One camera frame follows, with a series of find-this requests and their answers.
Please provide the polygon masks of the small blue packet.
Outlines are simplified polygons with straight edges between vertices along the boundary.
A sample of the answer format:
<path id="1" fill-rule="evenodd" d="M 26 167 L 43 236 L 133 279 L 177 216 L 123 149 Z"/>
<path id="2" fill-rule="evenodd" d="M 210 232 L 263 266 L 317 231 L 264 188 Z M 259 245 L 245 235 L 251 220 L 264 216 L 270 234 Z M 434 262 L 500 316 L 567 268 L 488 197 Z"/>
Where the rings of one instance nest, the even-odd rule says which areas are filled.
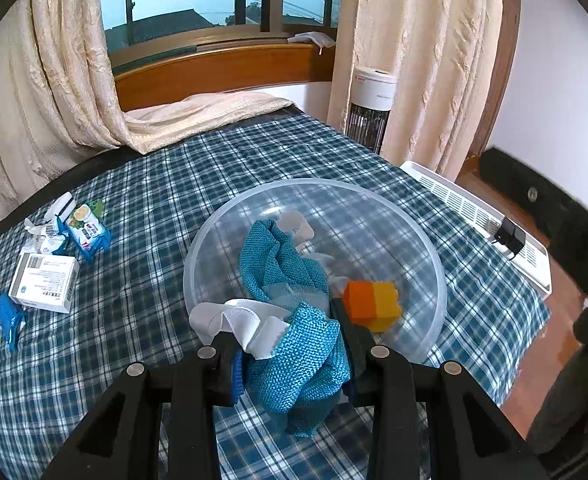
<path id="1" fill-rule="evenodd" d="M 27 312 L 13 302 L 7 294 L 0 296 L 0 327 L 8 350 L 16 352 L 21 327 L 27 321 Z"/>

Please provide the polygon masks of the white medicine box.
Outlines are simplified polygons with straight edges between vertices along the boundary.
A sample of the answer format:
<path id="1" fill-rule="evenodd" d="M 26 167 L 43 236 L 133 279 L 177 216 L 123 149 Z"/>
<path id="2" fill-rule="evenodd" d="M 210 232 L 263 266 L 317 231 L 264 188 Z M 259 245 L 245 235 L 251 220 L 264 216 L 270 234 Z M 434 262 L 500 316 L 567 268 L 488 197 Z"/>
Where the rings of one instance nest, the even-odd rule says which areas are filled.
<path id="1" fill-rule="evenodd" d="M 22 254 L 8 296 L 23 307 L 67 314 L 71 310 L 78 273 L 76 258 Z"/>

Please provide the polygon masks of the orange yellow toy brick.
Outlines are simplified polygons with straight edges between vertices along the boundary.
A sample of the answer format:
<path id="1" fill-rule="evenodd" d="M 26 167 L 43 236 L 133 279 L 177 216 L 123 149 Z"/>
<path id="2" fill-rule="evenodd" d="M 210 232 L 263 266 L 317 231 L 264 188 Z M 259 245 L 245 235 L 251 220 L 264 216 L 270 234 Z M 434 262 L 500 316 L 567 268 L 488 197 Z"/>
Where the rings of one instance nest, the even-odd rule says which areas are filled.
<path id="1" fill-rule="evenodd" d="M 399 292 L 392 282 L 349 281 L 341 295 L 353 324 L 384 333 L 401 317 Z"/>

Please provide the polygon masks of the blue knitted cloth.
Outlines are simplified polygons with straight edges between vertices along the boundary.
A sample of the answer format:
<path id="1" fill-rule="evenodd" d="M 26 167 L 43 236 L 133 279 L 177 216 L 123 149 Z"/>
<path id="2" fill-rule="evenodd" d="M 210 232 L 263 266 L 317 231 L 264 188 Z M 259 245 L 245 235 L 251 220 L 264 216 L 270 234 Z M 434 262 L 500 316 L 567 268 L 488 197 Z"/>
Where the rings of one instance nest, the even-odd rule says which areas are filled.
<path id="1" fill-rule="evenodd" d="M 268 304 L 275 303 L 268 294 L 270 285 L 329 293 L 321 264 L 303 258 L 292 235 L 273 220 L 251 226 L 239 256 L 239 272 L 248 295 Z M 271 356 L 249 365 L 247 390 L 270 416 L 285 420 L 288 434 L 311 438 L 350 379 L 341 324 L 305 300 L 291 309 L 285 323 L 288 328 Z"/>

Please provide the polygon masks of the blue snack packet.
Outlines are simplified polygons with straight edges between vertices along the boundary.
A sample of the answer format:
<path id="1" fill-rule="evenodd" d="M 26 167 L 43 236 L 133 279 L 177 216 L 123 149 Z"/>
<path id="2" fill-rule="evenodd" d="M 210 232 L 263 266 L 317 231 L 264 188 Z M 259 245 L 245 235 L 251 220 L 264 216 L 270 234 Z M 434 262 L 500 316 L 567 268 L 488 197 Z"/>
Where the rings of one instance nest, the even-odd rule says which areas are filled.
<path id="1" fill-rule="evenodd" d="M 111 243 L 111 232 L 106 229 L 89 204 L 78 206 L 65 222 L 73 243 L 78 247 L 83 260 L 91 263 L 101 250 Z"/>

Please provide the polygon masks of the clear plastic bowl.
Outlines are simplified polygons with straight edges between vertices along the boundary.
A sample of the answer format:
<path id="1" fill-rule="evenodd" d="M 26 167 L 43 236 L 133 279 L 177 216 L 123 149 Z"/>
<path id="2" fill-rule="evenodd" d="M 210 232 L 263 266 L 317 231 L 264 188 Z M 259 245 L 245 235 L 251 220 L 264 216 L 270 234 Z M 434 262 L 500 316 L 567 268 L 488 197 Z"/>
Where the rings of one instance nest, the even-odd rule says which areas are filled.
<path id="1" fill-rule="evenodd" d="M 379 334 L 385 346 L 422 364 L 444 325 L 447 291 L 443 265 L 422 228 L 381 195 L 327 179 L 278 180 L 245 191 L 201 226 L 184 261 L 185 307 L 215 304 L 245 294 L 239 255 L 258 220 L 280 222 L 285 232 L 310 226 L 297 250 L 318 260 L 337 292 L 347 281 L 390 282 L 400 318 Z"/>

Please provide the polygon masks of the white blue wrapper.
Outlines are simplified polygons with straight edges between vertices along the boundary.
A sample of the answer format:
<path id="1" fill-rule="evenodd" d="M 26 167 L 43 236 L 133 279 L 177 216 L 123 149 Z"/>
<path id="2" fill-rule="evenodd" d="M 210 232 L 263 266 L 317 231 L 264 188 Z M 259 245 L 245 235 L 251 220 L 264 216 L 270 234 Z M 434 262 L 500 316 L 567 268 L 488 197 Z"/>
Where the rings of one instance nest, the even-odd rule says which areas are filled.
<path id="1" fill-rule="evenodd" d="M 70 192 L 66 192 L 48 207 L 41 223 L 34 224 L 29 219 L 24 220 L 24 229 L 29 237 L 21 247 L 21 255 L 65 255 L 69 238 L 66 221 L 76 206 L 77 200 Z"/>

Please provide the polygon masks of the plaid blue bedsheet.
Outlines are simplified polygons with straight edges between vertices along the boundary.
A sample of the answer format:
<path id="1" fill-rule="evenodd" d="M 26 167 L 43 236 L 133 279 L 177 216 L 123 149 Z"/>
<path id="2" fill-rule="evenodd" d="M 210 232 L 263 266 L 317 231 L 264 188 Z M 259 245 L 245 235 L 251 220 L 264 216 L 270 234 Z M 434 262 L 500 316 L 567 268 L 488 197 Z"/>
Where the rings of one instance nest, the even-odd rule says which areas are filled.
<path id="1" fill-rule="evenodd" d="M 300 112 L 249 119 L 88 179 L 111 246 L 81 266 L 72 310 L 33 310 L 10 351 L 0 329 L 0 469 L 39 478 L 86 411 L 134 361 L 174 362 L 198 348 L 184 306 L 183 261 L 205 220 L 235 195 L 285 178 L 340 180 L 405 209 L 442 260 L 445 323 L 428 363 L 460 362 L 504 402 L 550 312 L 495 247 L 400 168 Z"/>

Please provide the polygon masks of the white flat radiator heater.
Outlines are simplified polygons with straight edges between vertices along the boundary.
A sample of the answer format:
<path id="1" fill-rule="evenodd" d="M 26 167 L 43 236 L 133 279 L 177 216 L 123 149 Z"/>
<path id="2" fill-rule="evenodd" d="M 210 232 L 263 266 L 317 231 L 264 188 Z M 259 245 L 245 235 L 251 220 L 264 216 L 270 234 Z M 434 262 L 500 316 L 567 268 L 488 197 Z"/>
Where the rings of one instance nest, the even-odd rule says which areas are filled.
<path id="1" fill-rule="evenodd" d="M 523 240 L 523 247 L 515 254 L 496 239 L 496 235 L 509 218 L 498 209 L 485 203 L 476 195 L 458 184 L 442 177 L 440 174 L 421 166 L 417 162 L 407 160 L 401 169 L 410 174 L 414 180 L 434 194 L 451 210 L 461 216 L 488 243 L 495 245 L 503 257 L 520 272 L 542 299 L 547 299 L 552 292 L 551 266 L 547 249 L 525 231 L 522 226 L 513 222 L 518 240 Z"/>

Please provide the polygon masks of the black power adapter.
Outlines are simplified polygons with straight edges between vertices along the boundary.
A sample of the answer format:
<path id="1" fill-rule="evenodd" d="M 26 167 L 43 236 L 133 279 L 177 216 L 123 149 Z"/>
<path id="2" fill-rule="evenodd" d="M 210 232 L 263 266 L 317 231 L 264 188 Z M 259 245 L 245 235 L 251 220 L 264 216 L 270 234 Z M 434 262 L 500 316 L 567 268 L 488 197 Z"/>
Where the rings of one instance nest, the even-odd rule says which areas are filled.
<path id="1" fill-rule="evenodd" d="M 492 241 L 507 248 L 512 257 L 516 257 L 525 247 L 526 233 L 513 220 L 504 217 Z"/>

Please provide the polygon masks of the dark mattress edge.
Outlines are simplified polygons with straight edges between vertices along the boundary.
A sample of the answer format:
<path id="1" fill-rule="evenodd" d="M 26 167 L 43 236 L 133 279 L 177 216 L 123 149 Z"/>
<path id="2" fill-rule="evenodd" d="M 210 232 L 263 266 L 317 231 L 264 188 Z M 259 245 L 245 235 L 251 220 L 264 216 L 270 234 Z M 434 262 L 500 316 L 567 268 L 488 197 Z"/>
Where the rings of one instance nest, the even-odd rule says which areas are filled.
<path id="1" fill-rule="evenodd" d="M 62 177 L 45 185 L 0 222 L 0 254 L 9 253 L 10 243 L 6 235 L 16 233 L 21 220 L 44 211 L 46 205 L 51 205 L 65 191 L 89 200 L 93 200 L 95 194 L 100 194 L 107 207 L 107 224 L 115 226 L 116 220 L 126 209 L 135 202 L 141 202 L 140 195 L 146 188 L 143 180 L 158 174 L 160 162 L 168 154 L 181 151 L 183 144 L 197 143 L 201 137 L 196 134 L 193 138 L 173 143 L 148 155 L 138 154 L 132 148 L 117 148 L 81 162 Z"/>

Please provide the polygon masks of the cream patterned curtain left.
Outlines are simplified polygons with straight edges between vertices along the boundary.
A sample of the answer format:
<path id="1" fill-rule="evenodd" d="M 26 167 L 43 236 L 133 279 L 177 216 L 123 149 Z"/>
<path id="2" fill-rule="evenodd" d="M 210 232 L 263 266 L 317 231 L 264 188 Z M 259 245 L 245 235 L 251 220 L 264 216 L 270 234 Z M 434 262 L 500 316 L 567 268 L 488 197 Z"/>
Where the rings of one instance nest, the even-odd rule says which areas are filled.
<path id="1" fill-rule="evenodd" d="M 289 104 L 236 91 L 126 113 L 100 0 L 17 0 L 0 23 L 0 221 L 100 152 L 127 146 L 146 155 Z"/>

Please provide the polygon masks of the white tower heater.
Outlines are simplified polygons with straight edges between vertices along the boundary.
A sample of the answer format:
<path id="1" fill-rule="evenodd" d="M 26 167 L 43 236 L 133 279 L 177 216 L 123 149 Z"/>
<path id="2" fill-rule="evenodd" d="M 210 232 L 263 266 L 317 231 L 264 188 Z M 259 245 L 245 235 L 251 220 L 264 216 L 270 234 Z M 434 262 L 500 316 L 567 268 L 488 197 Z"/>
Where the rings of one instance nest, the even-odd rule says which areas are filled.
<path id="1" fill-rule="evenodd" d="M 373 153 L 381 153 L 384 134 L 398 78 L 365 66 L 356 66 L 352 74 L 346 134 Z"/>

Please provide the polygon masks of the wooden window sill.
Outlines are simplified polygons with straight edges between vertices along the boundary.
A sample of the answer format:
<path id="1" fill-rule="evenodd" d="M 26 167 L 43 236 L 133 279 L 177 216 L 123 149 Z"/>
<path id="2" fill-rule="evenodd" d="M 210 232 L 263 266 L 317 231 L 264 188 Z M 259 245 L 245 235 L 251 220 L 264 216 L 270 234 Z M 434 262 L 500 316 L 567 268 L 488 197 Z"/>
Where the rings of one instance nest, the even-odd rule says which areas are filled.
<path id="1" fill-rule="evenodd" d="M 335 49 L 285 38 L 224 41 L 110 56 L 120 107 L 129 112 L 199 93 L 329 82 Z"/>

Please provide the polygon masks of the white rag on sill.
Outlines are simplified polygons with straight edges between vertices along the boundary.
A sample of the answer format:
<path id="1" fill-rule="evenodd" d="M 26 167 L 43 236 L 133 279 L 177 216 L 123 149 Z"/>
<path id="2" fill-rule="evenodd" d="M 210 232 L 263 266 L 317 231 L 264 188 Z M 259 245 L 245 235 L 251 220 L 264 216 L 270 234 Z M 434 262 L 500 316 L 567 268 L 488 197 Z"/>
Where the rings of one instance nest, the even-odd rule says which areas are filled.
<path id="1" fill-rule="evenodd" d="M 318 48 L 318 54 L 322 54 L 326 49 L 332 49 L 336 46 L 336 41 L 324 32 L 311 30 L 310 32 L 297 32 L 292 37 L 287 38 L 289 44 L 314 44 Z"/>

